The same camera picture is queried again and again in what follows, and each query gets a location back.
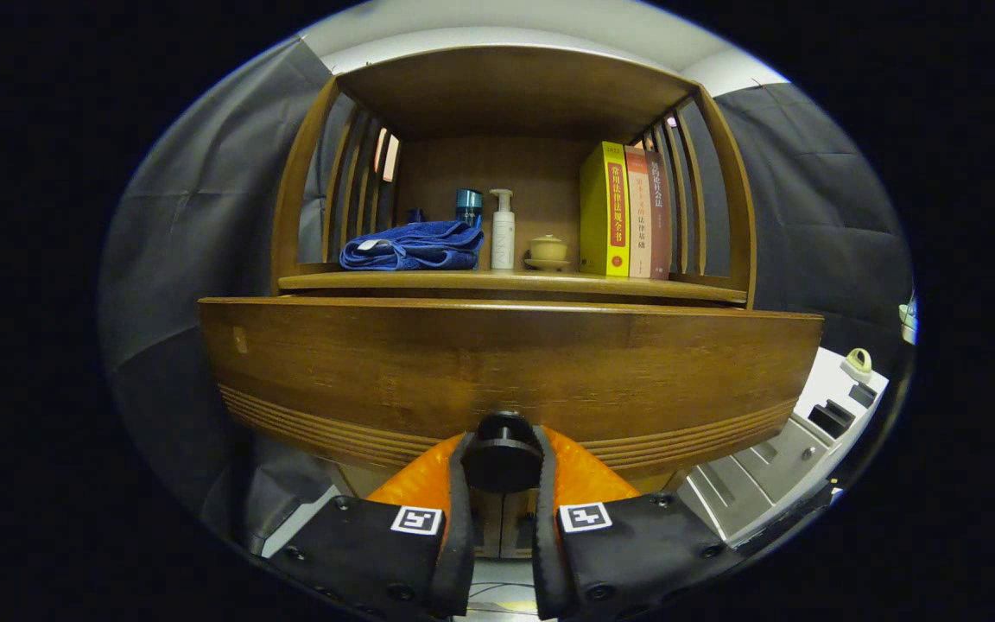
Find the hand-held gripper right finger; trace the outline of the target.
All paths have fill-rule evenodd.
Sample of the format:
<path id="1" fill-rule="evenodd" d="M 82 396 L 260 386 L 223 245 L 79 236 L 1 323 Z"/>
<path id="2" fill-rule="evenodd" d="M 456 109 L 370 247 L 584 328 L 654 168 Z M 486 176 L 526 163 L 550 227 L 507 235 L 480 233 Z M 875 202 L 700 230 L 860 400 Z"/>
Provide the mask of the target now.
<path id="1" fill-rule="evenodd" d="M 675 493 L 636 491 L 572 438 L 533 432 L 542 449 L 532 555 L 541 619 L 664 619 L 743 563 Z"/>

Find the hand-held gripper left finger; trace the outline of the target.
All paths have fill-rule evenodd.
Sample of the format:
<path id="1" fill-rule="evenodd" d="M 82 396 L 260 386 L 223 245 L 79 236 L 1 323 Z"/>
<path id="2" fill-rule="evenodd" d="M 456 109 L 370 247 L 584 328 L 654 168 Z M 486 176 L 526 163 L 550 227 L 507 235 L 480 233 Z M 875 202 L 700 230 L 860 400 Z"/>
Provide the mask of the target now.
<path id="1" fill-rule="evenodd" d="M 266 560 L 347 621 L 465 614 L 474 546 L 461 460 L 473 438 L 438 442 L 364 498 L 317 501 L 292 535 L 266 547 Z"/>

